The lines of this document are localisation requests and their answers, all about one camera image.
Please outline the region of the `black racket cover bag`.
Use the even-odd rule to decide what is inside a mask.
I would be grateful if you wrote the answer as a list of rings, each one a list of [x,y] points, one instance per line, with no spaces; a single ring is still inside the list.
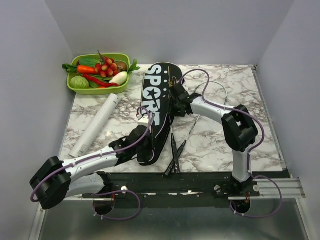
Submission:
[[[155,164],[170,135],[174,116],[171,114],[173,99],[170,88],[182,77],[182,70],[169,62],[155,63],[144,74],[141,91],[141,106],[154,114],[151,125],[153,142],[137,154],[141,166]]]

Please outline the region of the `white shuttlecock tube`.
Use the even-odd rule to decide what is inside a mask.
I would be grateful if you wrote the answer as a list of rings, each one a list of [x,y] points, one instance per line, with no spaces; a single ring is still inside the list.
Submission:
[[[78,158],[87,153],[90,146],[112,115],[113,111],[116,109],[120,100],[121,99],[116,94],[111,93],[108,96],[101,109],[94,116],[88,127],[70,151],[69,156]]]

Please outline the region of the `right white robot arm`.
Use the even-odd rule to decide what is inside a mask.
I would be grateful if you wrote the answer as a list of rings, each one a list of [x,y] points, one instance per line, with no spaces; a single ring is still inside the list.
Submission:
[[[241,196],[248,190],[249,180],[248,153],[249,147],[256,142],[258,129],[253,117],[244,105],[237,107],[209,102],[198,93],[189,94],[180,83],[170,89],[173,99],[172,113],[184,117],[186,114],[196,114],[211,119],[222,125],[226,143],[232,149],[233,180],[230,191]]]

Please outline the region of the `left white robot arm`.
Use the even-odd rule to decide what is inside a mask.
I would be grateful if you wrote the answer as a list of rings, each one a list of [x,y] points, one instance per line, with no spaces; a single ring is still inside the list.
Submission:
[[[152,140],[152,128],[138,125],[128,136],[111,142],[100,151],[67,160],[50,157],[29,182],[33,189],[31,202],[39,202],[45,210],[51,209],[70,195],[71,186],[77,180],[127,163],[139,155],[146,157],[146,161],[152,159],[155,157]]]

